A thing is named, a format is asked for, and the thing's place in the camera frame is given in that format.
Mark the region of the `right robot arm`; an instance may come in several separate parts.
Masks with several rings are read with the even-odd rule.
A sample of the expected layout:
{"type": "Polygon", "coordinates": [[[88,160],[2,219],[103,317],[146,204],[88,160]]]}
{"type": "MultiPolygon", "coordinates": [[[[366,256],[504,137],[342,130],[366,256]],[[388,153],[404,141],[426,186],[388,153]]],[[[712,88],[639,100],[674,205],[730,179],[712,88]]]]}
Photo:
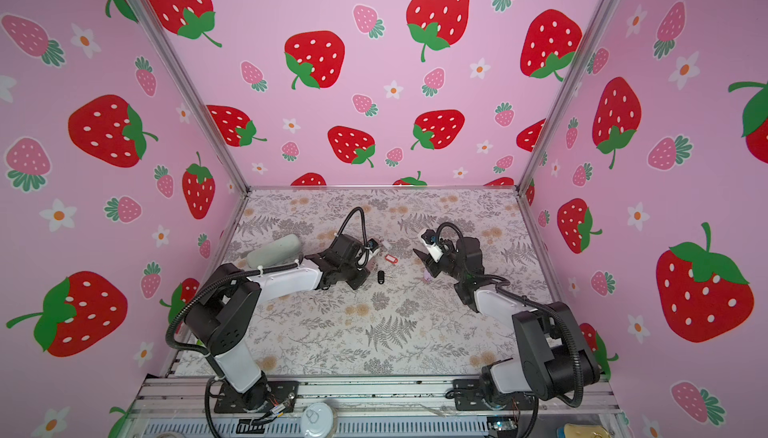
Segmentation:
{"type": "Polygon", "coordinates": [[[508,279],[485,272],[480,241],[453,223],[424,230],[419,241],[423,248],[414,253],[431,277],[453,278],[463,305],[514,331],[518,357],[487,365],[480,373],[478,388],[486,406],[502,408],[527,394],[580,407],[585,388],[600,381],[601,367],[571,309],[510,291],[508,279]]]}

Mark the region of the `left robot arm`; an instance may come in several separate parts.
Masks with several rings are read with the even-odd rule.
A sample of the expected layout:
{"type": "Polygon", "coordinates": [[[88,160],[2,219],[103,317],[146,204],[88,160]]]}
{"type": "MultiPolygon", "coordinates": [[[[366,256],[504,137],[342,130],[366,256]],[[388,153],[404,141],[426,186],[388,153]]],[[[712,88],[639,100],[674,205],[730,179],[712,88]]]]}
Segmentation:
{"type": "Polygon", "coordinates": [[[304,255],[298,238],[285,237],[259,252],[266,261],[242,270],[219,266],[171,319],[166,344],[202,355],[223,387],[247,411],[271,403],[265,372],[253,359],[245,337],[255,308],[264,301],[304,291],[324,291],[338,283],[360,288],[379,243],[367,236],[365,212],[353,208],[329,247],[304,255]]]}

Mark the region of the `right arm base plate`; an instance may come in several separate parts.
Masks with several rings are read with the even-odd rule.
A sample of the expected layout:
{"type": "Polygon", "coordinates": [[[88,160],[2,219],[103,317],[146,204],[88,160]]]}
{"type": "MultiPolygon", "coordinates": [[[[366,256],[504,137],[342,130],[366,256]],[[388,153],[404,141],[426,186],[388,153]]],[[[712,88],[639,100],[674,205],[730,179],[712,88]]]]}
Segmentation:
{"type": "Polygon", "coordinates": [[[459,411],[532,411],[534,396],[525,392],[502,393],[481,378],[455,379],[445,398],[459,411]]]}

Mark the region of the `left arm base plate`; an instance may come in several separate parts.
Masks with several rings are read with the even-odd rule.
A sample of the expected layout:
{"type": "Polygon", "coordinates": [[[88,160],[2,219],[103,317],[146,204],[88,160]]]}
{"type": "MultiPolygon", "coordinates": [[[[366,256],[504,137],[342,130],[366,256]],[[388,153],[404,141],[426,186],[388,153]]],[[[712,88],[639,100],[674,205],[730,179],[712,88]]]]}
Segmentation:
{"type": "Polygon", "coordinates": [[[218,414],[264,415],[274,409],[278,414],[290,413],[294,409],[298,388],[298,381],[261,381],[240,393],[224,381],[215,394],[213,410],[218,414]]]}

